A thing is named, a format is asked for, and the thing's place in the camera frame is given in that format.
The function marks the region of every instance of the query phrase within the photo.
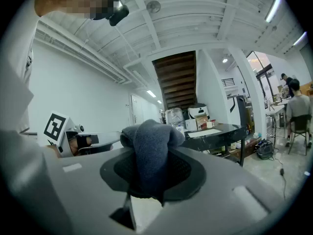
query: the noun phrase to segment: black chair backrest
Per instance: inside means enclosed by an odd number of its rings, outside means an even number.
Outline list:
[[[291,122],[294,122],[295,132],[306,132],[308,130],[308,124],[310,123],[312,115],[301,115],[298,117],[292,117]]]

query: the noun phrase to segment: black wristband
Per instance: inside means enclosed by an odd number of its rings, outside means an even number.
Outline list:
[[[76,137],[78,149],[89,147],[89,145],[87,144],[87,137],[89,136],[77,136]]]

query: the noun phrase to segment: black garment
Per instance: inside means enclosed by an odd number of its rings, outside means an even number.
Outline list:
[[[288,77],[287,80],[286,80],[286,84],[288,85],[288,88],[289,88],[289,95],[290,95],[291,97],[293,97],[294,94],[292,93],[292,90],[291,90],[291,88],[290,88],[290,86],[289,86],[289,83],[290,83],[291,81],[292,81],[292,78],[291,78],[291,77]]]

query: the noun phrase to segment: blue-gray towel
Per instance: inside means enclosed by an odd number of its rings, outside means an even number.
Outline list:
[[[142,190],[159,196],[166,186],[168,148],[181,145],[185,136],[174,127],[150,119],[122,130],[121,143],[133,147]]]

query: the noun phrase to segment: gray cloth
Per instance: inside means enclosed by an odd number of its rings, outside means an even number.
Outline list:
[[[142,190],[159,196],[165,190],[168,148],[181,145],[185,136],[170,125],[150,119],[122,130],[121,143],[133,147]]]
[[[287,104],[286,116],[289,121],[292,117],[301,115],[311,115],[311,102],[310,98],[305,95],[294,96]]]

